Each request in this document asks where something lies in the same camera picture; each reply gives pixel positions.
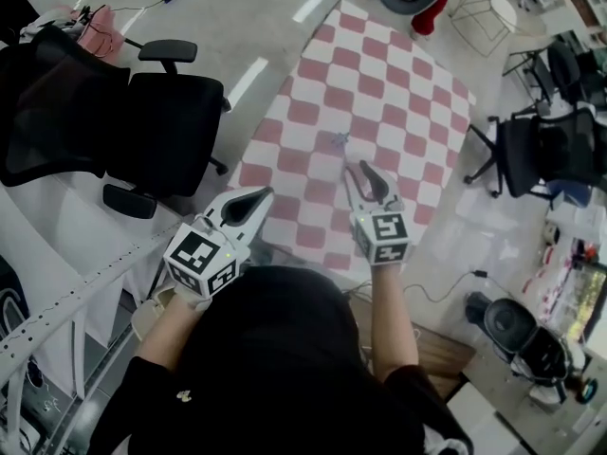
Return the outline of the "cream plastic seat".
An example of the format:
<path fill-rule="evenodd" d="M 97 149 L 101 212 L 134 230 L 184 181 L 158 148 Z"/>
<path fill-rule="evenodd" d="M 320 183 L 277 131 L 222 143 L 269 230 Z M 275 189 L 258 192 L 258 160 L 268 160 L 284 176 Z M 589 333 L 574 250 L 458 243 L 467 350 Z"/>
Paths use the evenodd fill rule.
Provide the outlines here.
<path fill-rule="evenodd" d="M 172 287 L 155 290 L 151 298 L 144 301 L 131 317 L 132 330 L 141 342 L 161 317 L 165 308 L 175 295 Z"/>

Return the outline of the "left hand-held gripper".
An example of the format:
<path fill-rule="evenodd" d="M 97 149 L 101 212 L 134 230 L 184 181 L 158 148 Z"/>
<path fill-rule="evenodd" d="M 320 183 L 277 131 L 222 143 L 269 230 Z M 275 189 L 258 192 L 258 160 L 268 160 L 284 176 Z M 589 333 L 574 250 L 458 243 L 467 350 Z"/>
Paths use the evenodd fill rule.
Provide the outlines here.
<path fill-rule="evenodd" d="M 243 274 L 249 243 L 274 201 L 271 187 L 244 187 L 217 195 L 190 224 L 179 227 L 163 254 L 176 285 L 211 298 Z"/>

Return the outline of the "white box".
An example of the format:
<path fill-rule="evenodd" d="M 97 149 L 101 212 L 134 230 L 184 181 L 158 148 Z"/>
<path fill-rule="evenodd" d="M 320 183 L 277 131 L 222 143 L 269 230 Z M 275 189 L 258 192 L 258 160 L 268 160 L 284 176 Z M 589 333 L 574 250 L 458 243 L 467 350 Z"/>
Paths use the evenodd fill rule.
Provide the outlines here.
<path fill-rule="evenodd" d="M 515 430 L 463 373 L 459 381 L 447 405 L 471 439 L 474 455 L 530 455 Z"/>

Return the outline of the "black folding chair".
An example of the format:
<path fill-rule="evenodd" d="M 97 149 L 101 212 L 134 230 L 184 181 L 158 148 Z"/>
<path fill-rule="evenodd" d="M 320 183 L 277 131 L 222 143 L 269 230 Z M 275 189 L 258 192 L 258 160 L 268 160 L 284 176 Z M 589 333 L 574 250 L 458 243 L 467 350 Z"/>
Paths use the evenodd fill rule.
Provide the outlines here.
<path fill-rule="evenodd" d="M 559 95 L 573 110 L 584 104 L 585 94 L 579 84 L 579 64 L 568 45 L 554 41 L 545 47 L 510 53 L 508 58 L 513 56 L 522 56 L 523 60 L 506 70 L 502 76 L 521 70 L 533 78 L 541 93 L 538 99 L 533 98 L 532 104 L 520 112 L 521 115 L 535 111 L 540 116 L 548 116 L 555 95 Z"/>

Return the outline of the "red white checkered tablecloth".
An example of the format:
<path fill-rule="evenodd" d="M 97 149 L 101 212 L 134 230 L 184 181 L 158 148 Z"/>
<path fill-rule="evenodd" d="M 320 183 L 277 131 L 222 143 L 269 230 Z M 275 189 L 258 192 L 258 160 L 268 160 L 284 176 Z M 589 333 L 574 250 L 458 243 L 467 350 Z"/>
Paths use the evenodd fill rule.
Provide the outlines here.
<path fill-rule="evenodd" d="M 475 97 L 407 35 L 340 1 L 303 50 L 236 166 L 231 188 L 269 186 L 264 241 L 356 282 L 369 267 L 350 231 L 337 133 L 350 162 L 391 175 L 418 244 L 439 205 Z"/>

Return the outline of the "black rounded shell device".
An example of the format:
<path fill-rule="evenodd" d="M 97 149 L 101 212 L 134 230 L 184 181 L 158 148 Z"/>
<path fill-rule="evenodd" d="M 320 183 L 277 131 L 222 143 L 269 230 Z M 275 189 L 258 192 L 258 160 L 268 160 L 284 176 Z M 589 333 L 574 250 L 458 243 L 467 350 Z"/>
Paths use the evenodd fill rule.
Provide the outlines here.
<path fill-rule="evenodd" d="M 568 376 L 570 356 L 563 342 L 516 300 L 490 300 L 472 292 L 465 300 L 465 315 L 468 323 L 490 338 L 498 356 L 517 375 L 546 387 Z"/>

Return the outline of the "person's left forearm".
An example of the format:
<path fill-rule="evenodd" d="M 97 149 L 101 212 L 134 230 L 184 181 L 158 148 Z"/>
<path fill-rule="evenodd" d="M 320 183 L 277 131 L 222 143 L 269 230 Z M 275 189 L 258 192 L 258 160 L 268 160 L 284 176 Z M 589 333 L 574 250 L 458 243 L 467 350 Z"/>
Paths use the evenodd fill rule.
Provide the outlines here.
<path fill-rule="evenodd" d="M 141 341 L 135 357 L 174 372 L 203 311 L 174 296 Z"/>

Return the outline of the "wooden slat bench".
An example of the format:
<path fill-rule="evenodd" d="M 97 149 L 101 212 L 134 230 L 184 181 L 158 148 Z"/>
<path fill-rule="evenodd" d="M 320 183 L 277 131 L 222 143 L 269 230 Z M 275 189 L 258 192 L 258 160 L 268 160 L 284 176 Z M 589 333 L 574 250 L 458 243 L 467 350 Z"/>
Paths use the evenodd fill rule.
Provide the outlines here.
<path fill-rule="evenodd" d="M 372 304 L 352 295 L 349 305 L 359 329 L 359 348 L 363 364 L 373 371 L 371 320 Z M 419 364 L 426 371 L 440 396 L 448 401 L 464 383 L 463 370 L 476 354 L 474 348 L 413 324 L 419 352 Z"/>

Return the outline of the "person's left hand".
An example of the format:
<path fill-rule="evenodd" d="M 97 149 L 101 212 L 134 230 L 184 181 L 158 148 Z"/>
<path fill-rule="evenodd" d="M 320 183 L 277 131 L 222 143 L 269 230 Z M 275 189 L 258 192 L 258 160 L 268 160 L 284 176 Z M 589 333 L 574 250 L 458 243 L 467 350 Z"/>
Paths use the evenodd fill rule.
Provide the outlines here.
<path fill-rule="evenodd" d="M 180 283 L 175 287 L 175 294 L 195 312 L 205 312 L 212 304 L 212 297 L 201 296 Z"/>

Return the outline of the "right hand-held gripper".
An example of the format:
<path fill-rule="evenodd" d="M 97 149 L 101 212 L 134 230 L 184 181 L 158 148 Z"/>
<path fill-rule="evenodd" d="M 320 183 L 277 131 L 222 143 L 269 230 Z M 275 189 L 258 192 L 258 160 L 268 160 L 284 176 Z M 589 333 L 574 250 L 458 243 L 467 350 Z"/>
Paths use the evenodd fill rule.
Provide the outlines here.
<path fill-rule="evenodd" d="M 366 197 L 354 172 L 346 166 L 346 195 L 351 209 L 357 209 L 352 212 L 354 241 L 369 264 L 402 264 L 408 255 L 411 237 L 405 225 L 397 181 L 366 160 L 361 160 L 359 166 L 377 204 L 366 209 Z"/>

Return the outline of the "white metal shelf rack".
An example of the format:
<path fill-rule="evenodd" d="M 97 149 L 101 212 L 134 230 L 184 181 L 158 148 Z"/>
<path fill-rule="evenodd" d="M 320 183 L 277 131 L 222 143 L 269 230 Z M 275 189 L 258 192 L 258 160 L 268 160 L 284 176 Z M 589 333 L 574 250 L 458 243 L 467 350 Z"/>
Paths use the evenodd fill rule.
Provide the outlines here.
<path fill-rule="evenodd" d="M 0 185 L 0 259 L 28 311 L 0 339 L 0 454 L 60 455 L 93 415 L 92 395 L 132 338 L 114 333 L 120 296 L 142 303 L 163 276 L 161 254 L 181 216 L 112 211 L 83 173 Z"/>

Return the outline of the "black mesh office chair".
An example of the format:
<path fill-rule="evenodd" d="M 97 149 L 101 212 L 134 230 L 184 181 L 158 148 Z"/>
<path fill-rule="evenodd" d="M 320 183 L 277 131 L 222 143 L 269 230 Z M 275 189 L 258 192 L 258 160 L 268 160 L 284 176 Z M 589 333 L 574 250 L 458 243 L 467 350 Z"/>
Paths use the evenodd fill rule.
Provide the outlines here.
<path fill-rule="evenodd" d="M 490 157 L 472 175 L 464 177 L 467 185 L 494 167 L 498 186 L 490 194 L 497 198 L 508 188 L 519 198 L 530 194 L 554 202 L 556 194 L 538 192 L 540 183 L 564 180 L 607 193 L 607 127 L 599 123 L 588 107 L 557 117 L 547 118 L 514 113 L 510 119 L 488 119 L 495 138 L 474 125 L 469 130 L 490 150 Z"/>

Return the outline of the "black white printed panel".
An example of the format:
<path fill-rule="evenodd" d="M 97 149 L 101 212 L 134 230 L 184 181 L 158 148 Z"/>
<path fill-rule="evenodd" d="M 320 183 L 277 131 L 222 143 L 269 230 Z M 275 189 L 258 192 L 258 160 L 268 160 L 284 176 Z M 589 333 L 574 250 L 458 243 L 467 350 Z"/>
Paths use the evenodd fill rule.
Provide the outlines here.
<path fill-rule="evenodd" d="M 0 256 L 0 340 L 7 337 L 30 316 L 19 278 Z"/>

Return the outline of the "pink bag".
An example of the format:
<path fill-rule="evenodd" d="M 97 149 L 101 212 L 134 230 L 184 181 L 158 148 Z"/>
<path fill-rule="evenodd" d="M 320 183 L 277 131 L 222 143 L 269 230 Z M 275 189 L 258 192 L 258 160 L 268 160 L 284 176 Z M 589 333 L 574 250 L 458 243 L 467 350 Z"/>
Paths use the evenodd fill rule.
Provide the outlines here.
<path fill-rule="evenodd" d="M 85 6 L 81 10 L 73 9 L 70 16 L 75 20 L 76 26 L 82 29 L 76 42 L 103 62 L 115 64 L 124 37 L 114 27 L 115 12 L 112 8 L 101 5 L 92 10 Z"/>

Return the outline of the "person's right forearm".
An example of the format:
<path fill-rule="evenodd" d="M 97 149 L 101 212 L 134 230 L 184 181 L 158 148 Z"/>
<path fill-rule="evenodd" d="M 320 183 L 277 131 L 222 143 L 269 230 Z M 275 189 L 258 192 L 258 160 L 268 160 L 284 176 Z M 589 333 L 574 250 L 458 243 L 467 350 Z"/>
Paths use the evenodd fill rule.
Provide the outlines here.
<path fill-rule="evenodd" d="M 371 268 L 372 363 L 374 375 L 385 381 L 401 367 L 417 365 L 418 348 L 398 264 Z"/>

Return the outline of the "person's black top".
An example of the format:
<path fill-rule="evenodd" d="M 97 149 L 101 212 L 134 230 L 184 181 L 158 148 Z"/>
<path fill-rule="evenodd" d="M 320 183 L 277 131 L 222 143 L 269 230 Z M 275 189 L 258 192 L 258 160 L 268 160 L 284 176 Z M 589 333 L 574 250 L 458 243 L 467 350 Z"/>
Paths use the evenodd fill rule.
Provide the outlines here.
<path fill-rule="evenodd" d="M 419 362 L 380 381 L 346 295 L 290 266 L 253 267 L 218 293 L 174 372 L 134 355 L 86 453 L 473 454 Z"/>

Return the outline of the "blue padded chair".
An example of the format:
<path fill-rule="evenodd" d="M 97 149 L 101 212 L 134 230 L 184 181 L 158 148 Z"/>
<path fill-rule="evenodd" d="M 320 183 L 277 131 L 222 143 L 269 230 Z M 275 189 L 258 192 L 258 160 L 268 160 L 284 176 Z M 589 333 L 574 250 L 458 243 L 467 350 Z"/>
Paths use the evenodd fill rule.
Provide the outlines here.
<path fill-rule="evenodd" d="M 563 200 L 578 208 L 586 208 L 591 201 L 592 187 L 571 180 L 553 180 L 547 183 L 552 194 L 563 194 Z"/>

